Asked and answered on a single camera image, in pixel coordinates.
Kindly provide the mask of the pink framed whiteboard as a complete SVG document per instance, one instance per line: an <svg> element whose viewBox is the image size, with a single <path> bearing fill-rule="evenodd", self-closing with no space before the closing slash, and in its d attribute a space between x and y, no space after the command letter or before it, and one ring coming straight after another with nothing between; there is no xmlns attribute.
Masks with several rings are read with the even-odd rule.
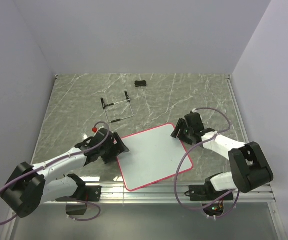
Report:
<svg viewBox="0 0 288 240"><path fill-rule="evenodd" d="M171 137L175 126L166 123L121 138L129 149L117 157L124 186L133 192L176 174L184 144Z"/></svg>

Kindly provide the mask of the yellow whiteboard eraser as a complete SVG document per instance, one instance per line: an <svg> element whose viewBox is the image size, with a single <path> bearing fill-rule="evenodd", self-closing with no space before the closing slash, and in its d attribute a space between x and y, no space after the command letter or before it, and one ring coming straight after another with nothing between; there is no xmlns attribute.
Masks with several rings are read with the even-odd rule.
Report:
<svg viewBox="0 0 288 240"><path fill-rule="evenodd" d="M145 87L147 86L147 82L145 80L136 80L134 81L134 87Z"/></svg>

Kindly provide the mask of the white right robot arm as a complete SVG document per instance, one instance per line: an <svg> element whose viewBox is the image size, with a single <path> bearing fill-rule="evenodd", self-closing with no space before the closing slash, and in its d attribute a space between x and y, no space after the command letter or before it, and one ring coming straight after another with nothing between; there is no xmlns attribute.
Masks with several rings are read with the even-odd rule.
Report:
<svg viewBox="0 0 288 240"><path fill-rule="evenodd" d="M201 120L192 123L179 119L171 137L189 145L198 145L229 161L230 171L206 178L202 196L215 200L228 190L248 193L273 181L274 175L256 142L243 143L205 128Z"/></svg>

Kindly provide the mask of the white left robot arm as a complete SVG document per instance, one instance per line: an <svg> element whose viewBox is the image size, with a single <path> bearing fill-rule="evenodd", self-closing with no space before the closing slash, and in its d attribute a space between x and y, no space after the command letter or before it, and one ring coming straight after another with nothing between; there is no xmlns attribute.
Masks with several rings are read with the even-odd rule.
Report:
<svg viewBox="0 0 288 240"><path fill-rule="evenodd" d="M105 164L115 162L118 155L128 151L116 132L100 129L57 158L35 165L23 162L16 166L6 188L0 192L0 198L20 218L27 217L48 201L71 199L85 202L89 199L86 184L71 171L97 159L102 159Z"/></svg>

